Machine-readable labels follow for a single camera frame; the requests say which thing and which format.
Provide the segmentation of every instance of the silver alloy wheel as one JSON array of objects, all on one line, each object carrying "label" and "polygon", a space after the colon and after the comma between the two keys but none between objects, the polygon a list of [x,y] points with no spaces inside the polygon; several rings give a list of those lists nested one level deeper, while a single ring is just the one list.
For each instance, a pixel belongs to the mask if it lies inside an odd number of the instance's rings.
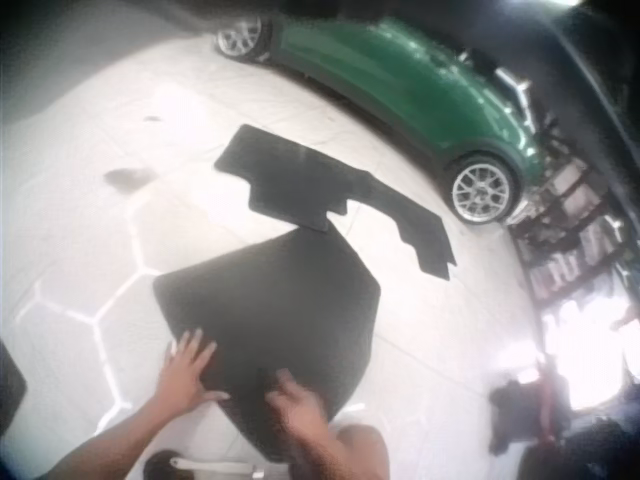
[{"label": "silver alloy wheel", "polygon": [[218,46],[229,57],[240,57],[253,50],[262,32],[259,18],[243,18],[218,31]]},{"label": "silver alloy wheel", "polygon": [[484,223],[504,213],[511,190],[502,170],[489,163],[476,163],[458,174],[451,196],[453,206],[462,218]]}]

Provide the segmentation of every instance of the finger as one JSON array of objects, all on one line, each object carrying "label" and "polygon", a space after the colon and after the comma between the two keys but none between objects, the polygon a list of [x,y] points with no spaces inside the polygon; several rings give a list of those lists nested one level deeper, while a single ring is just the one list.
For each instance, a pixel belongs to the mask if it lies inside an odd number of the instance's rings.
[{"label": "finger", "polygon": [[269,392],[265,395],[265,400],[269,405],[275,408],[280,415],[288,410],[291,401],[283,394],[279,392]]},{"label": "finger", "polygon": [[221,392],[218,390],[210,390],[202,394],[202,402],[224,402],[230,398],[231,395],[227,392]]},{"label": "finger", "polygon": [[196,330],[196,333],[191,337],[191,341],[185,350],[185,356],[189,361],[193,360],[198,353],[198,348],[200,348],[200,342],[202,341],[202,330],[199,328]]},{"label": "finger", "polygon": [[207,366],[207,364],[209,363],[209,360],[211,360],[213,352],[216,351],[217,347],[218,347],[218,344],[216,342],[211,342],[209,345],[207,345],[207,348],[205,348],[200,353],[200,355],[198,355],[198,357],[196,358],[196,361],[193,362],[193,366],[196,369],[196,372],[198,373],[198,375],[202,372],[202,370],[204,370],[204,367]]},{"label": "finger", "polygon": [[278,376],[278,385],[282,393],[296,400],[301,400],[305,396],[306,390],[296,383],[289,370],[278,370],[276,375]]},{"label": "finger", "polygon": [[181,355],[184,352],[185,348],[187,348],[187,344],[189,343],[189,337],[191,336],[191,332],[189,330],[185,330],[180,338],[180,342],[178,343],[178,347],[176,348],[176,355]]},{"label": "finger", "polygon": [[169,363],[171,362],[171,359],[173,359],[173,353],[171,353],[171,349],[173,347],[173,340],[171,340],[169,342],[169,345],[167,345],[167,349],[164,352],[164,364],[163,366],[167,366],[169,365]]}]

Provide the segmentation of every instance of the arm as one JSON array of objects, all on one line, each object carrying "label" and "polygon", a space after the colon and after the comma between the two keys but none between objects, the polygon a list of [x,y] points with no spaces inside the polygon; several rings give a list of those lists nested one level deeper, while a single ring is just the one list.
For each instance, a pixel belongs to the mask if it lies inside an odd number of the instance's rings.
[{"label": "arm", "polygon": [[198,355],[201,340],[201,330],[197,330],[193,338],[185,332],[175,355],[167,349],[153,397],[122,423],[80,445],[43,478],[123,479],[151,440],[171,420],[206,401],[228,399],[224,392],[205,391],[200,383],[200,373],[216,348],[212,342]]},{"label": "arm", "polygon": [[323,480],[365,480],[345,446],[329,431],[320,399],[298,385],[287,371],[278,372],[278,389],[267,394],[284,430],[299,445]]}]

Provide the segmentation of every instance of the black rubber mat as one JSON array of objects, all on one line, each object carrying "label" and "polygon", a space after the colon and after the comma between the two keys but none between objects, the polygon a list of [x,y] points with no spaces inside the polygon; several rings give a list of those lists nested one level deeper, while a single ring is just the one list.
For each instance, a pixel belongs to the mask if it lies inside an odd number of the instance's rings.
[{"label": "black rubber mat", "polygon": [[333,225],[163,275],[154,290],[176,338],[200,327],[218,342],[202,381],[231,394],[225,412],[272,461],[284,459],[264,401],[275,371],[288,368],[333,417],[369,362],[380,287]]},{"label": "black rubber mat", "polygon": [[0,341],[0,437],[11,425],[26,392],[27,382]]},{"label": "black rubber mat", "polygon": [[455,259],[442,219],[369,172],[249,125],[240,127],[215,167],[251,184],[252,210],[315,230],[329,227],[327,211],[346,214],[347,199],[366,203],[395,220],[423,272],[449,279]]}]

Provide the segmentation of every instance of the person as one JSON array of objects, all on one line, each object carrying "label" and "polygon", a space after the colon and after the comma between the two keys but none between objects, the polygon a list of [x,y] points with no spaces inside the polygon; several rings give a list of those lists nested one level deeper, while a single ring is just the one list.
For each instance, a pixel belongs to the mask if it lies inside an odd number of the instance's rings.
[{"label": "person", "polygon": [[[201,349],[202,331],[185,332],[175,353],[167,349],[154,395],[136,413],[69,453],[41,479],[123,479],[162,428],[205,402],[230,399],[207,391],[200,374],[211,361],[216,343]],[[266,395],[292,444],[303,457],[291,466],[293,478],[388,480],[389,460],[380,433],[366,425],[350,425],[333,435],[321,401],[286,371],[278,372],[277,388]]]}]

